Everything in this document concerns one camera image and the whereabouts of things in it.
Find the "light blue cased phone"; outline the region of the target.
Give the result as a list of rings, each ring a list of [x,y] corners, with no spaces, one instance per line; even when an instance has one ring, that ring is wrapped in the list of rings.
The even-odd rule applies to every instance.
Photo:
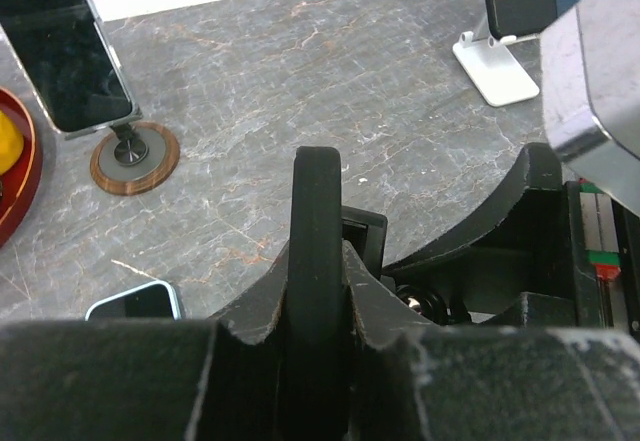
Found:
[[[163,280],[155,280],[106,297],[92,304],[85,320],[111,318],[181,319],[177,292]]]

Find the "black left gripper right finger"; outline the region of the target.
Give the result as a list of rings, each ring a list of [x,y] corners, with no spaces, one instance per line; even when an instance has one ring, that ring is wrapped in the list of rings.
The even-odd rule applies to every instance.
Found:
[[[606,329],[440,327],[350,244],[352,440],[635,440],[639,346]]]

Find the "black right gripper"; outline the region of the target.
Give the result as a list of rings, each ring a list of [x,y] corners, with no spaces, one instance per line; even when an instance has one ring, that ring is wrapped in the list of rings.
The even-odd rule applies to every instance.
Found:
[[[562,183],[541,142],[526,144],[495,190],[466,218],[383,268],[397,284],[429,287],[472,322],[446,326],[618,328],[639,331],[639,234],[613,210],[618,251],[587,246],[584,216],[599,195]]]

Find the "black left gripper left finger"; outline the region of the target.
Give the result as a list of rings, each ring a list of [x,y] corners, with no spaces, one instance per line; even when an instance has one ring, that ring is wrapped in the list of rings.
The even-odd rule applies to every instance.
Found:
[[[274,440],[288,255],[205,320],[1,329],[5,440]]]

